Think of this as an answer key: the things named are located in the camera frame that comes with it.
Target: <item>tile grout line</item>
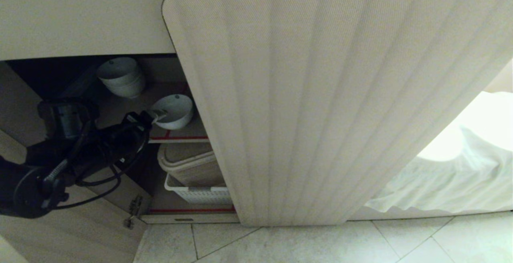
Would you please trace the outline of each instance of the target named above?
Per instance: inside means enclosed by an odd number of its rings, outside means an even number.
[[[196,248],[196,239],[194,238],[194,228],[191,224],[192,241],[194,242],[194,251],[196,252],[196,260],[198,260],[198,249]]]
[[[452,220],[454,220],[454,218],[456,218],[456,216],[453,216],[449,221],[447,221],[447,223],[443,224],[440,228],[436,229],[435,232],[433,232],[433,234],[431,234],[429,237],[427,237],[424,241],[422,241],[420,244],[418,244],[415,248],[413,248],[410,252],[406,253],[404,257],[408,256],[411,252],[414,252],[420,245],[424,244],[426,241],[428,241],[434,234],[436,234],[438,231],[440,231],[443,227],[445,227],[445,225],[449,224]]]
[[[444,228],[447,224],[451,223],[451,221],[453,221],[454,219],[456,218],[456,216],[453,216],[449,221],[447,221],[447,223],[445,223],[443,226],[441,226],[440,228],[438,228],[438,230],[436,230],[433,234],[431,234],[431,236],[429,237],[432,237],[434,236],[435,234],[438,233],[438,231],[442,230],[442,228]]]
[[[242,239],[242,238],[244,238],[244,237],[247,237],[247,236],[249,236],[249,235],[253,234],[254,232],[257,232],[258,230],[260,230],[260,229],[262,229],[262,228],[264,228],[264,227],[260,227],[260,228],[258,228],[258,229],[256,229],[256,230],[253,230],[253,231],[249,232],[248,234],[246,234],[246,235],[244,235],[244,236],[242,236],[242,237],[240,237],[240,238],[237,238],[237,239],[235,239],[234,241],[231,241],[230,243],[228,243],[228,244],[226,244],[226,245],[224,245],[224,246],[222,246],[222,247],[220,247],[220,248],[217,248],[216,250],[214,250],[214,251],[210,252],[209,254],[207,254],[207,255],[205,255],[205,256],[202,256],[202,257],[199,257],[199,258],[198,258],[198,260],[199,260],[199,259],[202,259],[202,258],[205,258],[205,257],[209,256],[209,255],[210,255],[210,254],[212,254],[212,253],[218,252],[219,250],[221,250],[221,249],[225,248],[226,246],[231,245],[231,244],[235,243],[236,241],[239,241],[240,239]]]
[[[150,229],[150,226],[148,226],[146,228],[146,230],[144,230],[143,236],[141,237],[141,240],[139,241],[139,245],[137,245],[137,250],[135,251],[135,254],[133,256],[132,263],[135,263],[136,262],[135,260],[138,259],[137,256],[139,255],[139,252],[141,252],[141,245],[143,244],[143,241],[146,239],[149,229]]]
[[[445,255],[447,255],[447,257],[449,257],[449,259],[454,263],[454,259],[452,259],[452,257],[449,255],[449,253],[447,253],[447,251],[442,247],[442,245],[440,245],[440,243],[438,243],[438,241],[436,241],[436,239],[433,238],[433,241],[436,243],[436,245],[438,245],[440,247],[440,249],[442,249],[442,251],[445,253]]]
[[[392,247],[392,244],[390,244],[390,242],[388,241],[388,239],[385,237],[385,235],[383,235],[383,233],[381,232],[381,230],[378,228],[378,226],[376,224],[374,224],[374,221],[373,220],[370,220],[370,222],[372,223],[372,225],[374,226],[374,228],[378,229],[378,232],[381,234],[381,237],[383,237],[383,239],[385,239],[386,243],[390,246],[390,248],[392,249],[392,251],[397,255],[397,257],[399,258],[399,261],[402,259],[401,256],[399,256],[399,254],[397,253],[396,249],[394,249],[394,247]]]

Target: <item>cabinet door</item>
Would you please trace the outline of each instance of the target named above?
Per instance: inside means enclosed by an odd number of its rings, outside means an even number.
[[[513,55],[513,0],[164,0],[245,225],[343,223]]]

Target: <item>white plastic basket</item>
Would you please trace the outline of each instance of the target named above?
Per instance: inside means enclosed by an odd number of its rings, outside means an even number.
[[[162,144],[157,158],[162,170],[184,186],[206,187],[224,183],[209,143]]]
[[[179,187],[174,185],[172,177],[167,174],[164,188],[174,191],[190,204],[232,204],[226,187]]]

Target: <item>stacked white bowls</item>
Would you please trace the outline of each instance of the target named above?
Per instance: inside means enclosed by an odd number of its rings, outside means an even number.
[[[146,85],[146,79],[137,62],[132,58],[115,58],[97,69],[97,77],[114,95],[133,99]]]

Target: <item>white tile floor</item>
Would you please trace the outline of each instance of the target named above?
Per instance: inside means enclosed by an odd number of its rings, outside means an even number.
[[[151,225],[134,263],[513,263],[513,212],[244,228]]]

